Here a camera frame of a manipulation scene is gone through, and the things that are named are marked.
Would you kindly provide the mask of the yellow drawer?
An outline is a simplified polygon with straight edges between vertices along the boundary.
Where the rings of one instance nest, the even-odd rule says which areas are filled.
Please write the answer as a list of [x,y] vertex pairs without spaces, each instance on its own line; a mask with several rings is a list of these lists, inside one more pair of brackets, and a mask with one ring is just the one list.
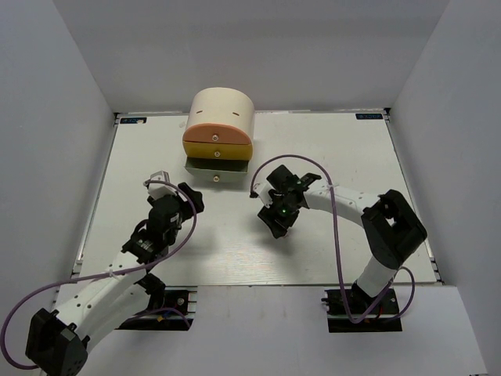
[[249,161],[254,151],[251,144],[183,142],[183,148],[187,157],[229,161]]

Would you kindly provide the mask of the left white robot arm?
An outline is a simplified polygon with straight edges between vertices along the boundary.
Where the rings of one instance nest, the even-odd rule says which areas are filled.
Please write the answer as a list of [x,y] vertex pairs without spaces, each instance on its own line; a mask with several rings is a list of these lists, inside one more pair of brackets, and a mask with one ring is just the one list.
[[92,278],[73,298],[31,318],[26,356],[48,375],[76,375],[111,331],[139,313],[161,311],[165,284],[152,270],[172,256],[182,224],[204,211],[203,194],[188,184],[145,183],[151,206],[103,278]]

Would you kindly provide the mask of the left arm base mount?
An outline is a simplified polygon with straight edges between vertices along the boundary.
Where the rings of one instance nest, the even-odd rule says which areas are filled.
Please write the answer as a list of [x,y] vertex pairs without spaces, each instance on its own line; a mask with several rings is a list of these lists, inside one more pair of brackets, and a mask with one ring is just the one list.
[[117,329],[122,331],[188,331],[196,313],[195,287],[165,288],[150,299],[147,308],[127,319]]

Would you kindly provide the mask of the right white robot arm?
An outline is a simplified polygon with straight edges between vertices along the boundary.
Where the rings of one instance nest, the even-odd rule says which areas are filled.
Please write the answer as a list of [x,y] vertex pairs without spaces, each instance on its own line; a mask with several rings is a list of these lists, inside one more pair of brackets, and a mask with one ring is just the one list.
[[381,304],[382,290],[427,239],[424,225],[397,190],[362,193],[313,173],[298,177],[282,164],[265,183],[253,184],[250,195],[261,200],[258,218],[276,239],[287,235],[302,208],[335,214],[364,229],[372,256],[351,289],[355,306],[365,313]]

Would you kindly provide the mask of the orange drawer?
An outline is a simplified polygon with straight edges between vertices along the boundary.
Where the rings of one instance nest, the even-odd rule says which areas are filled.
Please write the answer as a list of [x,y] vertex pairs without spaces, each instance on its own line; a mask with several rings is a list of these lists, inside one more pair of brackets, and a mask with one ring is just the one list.
[[232,125],[213,123],[202,123],[188,127],[182,140],[192,143],[251,144],[250,136],[243,130]]

